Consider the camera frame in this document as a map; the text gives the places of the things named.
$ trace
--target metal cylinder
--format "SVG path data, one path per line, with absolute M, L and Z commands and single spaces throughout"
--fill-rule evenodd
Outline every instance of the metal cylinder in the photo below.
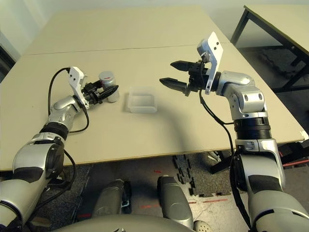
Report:
M 110 86 L 115 86 L 116 85 L 116 80 L 114 77 L 114 74 L 111 71 L 103 71 L 99 74 L 99 79 L 103 85 L 103 89 L 106 89 L 107 87 Z M 109 102 L 116 102 L 119 99 L 119 91 L 118 89 L 110 95 L 107 100 Z
M 267 117 L 237 119 L 234 128 L 237 139 L 271 139 Z

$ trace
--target table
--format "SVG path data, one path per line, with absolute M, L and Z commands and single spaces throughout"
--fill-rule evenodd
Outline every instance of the table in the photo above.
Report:
M 213 31 L 229 43 L 199 6 L 61 12 L 26 54 L 197 45 Z
M 274 88 L 273 91 L 280 93 L 309 89 L 309 85 L 292 87 L 304 74 L 309 73 L 309 5 L 245 5 L 244 8 L 231 43 L 237 43 L 250 19 L 297 56 L 291 65 L 301 60 L 306 64 L 283 87 Z
M 222 43 L 222 46 L 224 53 L 219 70 L 243 72 L 255 79 L 265 95 L 272 134 L 278 143 L 303 141 L 307 134 L 262 78 L 231 43 Z M 198 60 L 196 45 L 22 56 L 0 85 L 0 170 L 10 170 L 19 148 L 42 128 L 47 120 L 50 79 L 60 68 L 72 65 L 87 73 L 89 82 L 96 81 L 102 71 L 113 71 L 121 95 L 115 103 L 105 102 L 90 109 L 88 129 L 68 137 L 66 149 L 76 163 L 229 149 L 225 131 L 205 112 L 197 93 L 185 97 L 159 82 L 163 77 L 188 81 L 187 73 L 169 65 L 180 59 Z M 155 88 L 157 113 L 132 114 L 127 110 L 131 86 Z M 68 77 L 61 73 L 54 82 L 51 102 L 69 94 L 72 90 Z M 212 93 L 205 96 L 205 101 L 223 121 L 232 121 L 224 97 Z M 79 114 L 74 120 L 73 130 L 84 126 L 84 115 Z M 233 125 L 228 129 L 235 139 Z

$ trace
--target black rubber joint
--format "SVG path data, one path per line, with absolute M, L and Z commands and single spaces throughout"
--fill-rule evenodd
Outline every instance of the black rubber joint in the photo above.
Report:
M 50 122 L 47 125 L 44 125 L 42 130 L 40 130 L 40 133 L 41 132 L 51 132 L 51 133 L 58 134 L 64 140 L 67 139 L 67 136 L 69 134 L 68 128 L 65 125 L 58 123 L 58 122 Z
M 267 117 L 237 119 L 234 121 L 237 139 L 271 139 Z

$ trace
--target transparent plastic container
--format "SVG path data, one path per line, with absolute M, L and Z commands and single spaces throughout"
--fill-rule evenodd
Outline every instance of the transparent plastic container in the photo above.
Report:
M 127 106 L 131 113 L 155 113 L 157 99 L 153 87 L 131 87 Z

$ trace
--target table leg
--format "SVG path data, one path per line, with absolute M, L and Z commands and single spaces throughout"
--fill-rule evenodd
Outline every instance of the table leg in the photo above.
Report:
M 232 35 L 231 38 L 231 43 L 235 46 L 235 44 L 237 43 L 243 29 L 245 28 L 247 22 L 248 22 L 249 18 L 248 18 L 248 11 L 245 9 L 245 11 L 242 14 L 242 17 L 240 18 L 240 21 L 238 22 L 238 25 Z
M 309 155 L 309 146 L 303 148 L 300 143 L 291 143 L 288 144 L 288 146 L 292 150 L 292 153 L 281 157 L 282 164 L 290 163 L 295 160 L 307 157 Z
M 309 86 L 301 86 L 301 87 L 294 87 L 291 88 L 293 84 L 295 84 L 303 75 L 309 73 L 309 65 L 305 65 L 304 68 L 302 68 L 291 80 L 289 80 L 283 87 L 281 88 L 272 88 L 274 93 L 282 93 L 282 92 L 288 92 L 288 91 L 294 91 L 294 90 L 303 90 L 303 89 L 309 89 Z
M 230 166 L 231 159 L 232 159 L 232 156 L 229 156 L 226 159 L 222 160 L 221 162 L 213 165 L 210 168 L 211 174 L 215 174 L 219 171 L 223 171 L 223 170 L 227 169 Z

